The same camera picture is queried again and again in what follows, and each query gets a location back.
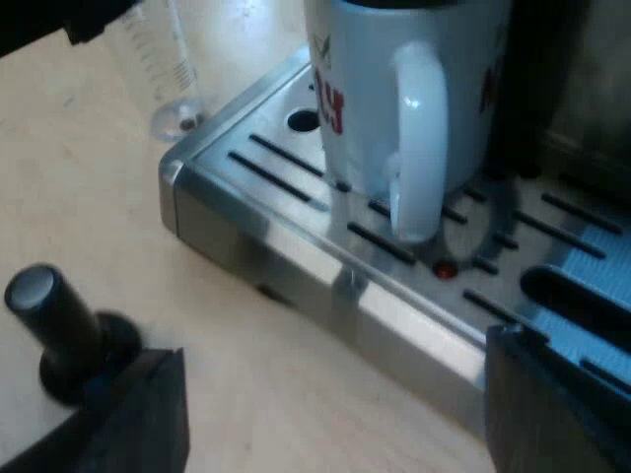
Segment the black knob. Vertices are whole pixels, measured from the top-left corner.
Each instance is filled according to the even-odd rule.
[[[5,303],[43,346],[41,382],[64,404],[85,400],[91,386],[124,369],[140,351],[136,328],[112,313],[94,314],[62,274],[40,264],[18,273]]]

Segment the wooden table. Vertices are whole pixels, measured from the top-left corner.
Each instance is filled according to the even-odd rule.
[[[302,2],[185,4],[213,110],[304,40]],[[53,34],[0,59],[0,283],[49,261],[92,307],[184,347],[189,472],[489,472],[483,444],[328,333],[196,254],[160,221],[157,165],[101,39]],[[40,348],[0,309],[0,463],[67,416]]]

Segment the stainless steel drip tray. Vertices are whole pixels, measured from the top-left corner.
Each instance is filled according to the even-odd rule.
[[[167,227],[476,434],[490,325],[521,323],[631,383],[616,335],[631,323],[631,219],[569,155],[550,151],[539,176],[481,174],[448,197],[434,241],[406,247],[387,206],[326,177],[317,130],[292,129],[315,110],[303,48],[165,155]]]

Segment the measuring glass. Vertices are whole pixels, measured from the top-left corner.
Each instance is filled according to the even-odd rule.
[[[174,142],[206,116],[176,0],[144,0],[105,29],[131,96],[159,140]]]

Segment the mug handle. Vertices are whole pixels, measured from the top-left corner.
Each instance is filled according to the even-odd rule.
[[[419,243],[441,223],[449,147],[449,102],[434,47],[412,41],[392,57],[398,85],[398,152],[389,160],[392,230]]]

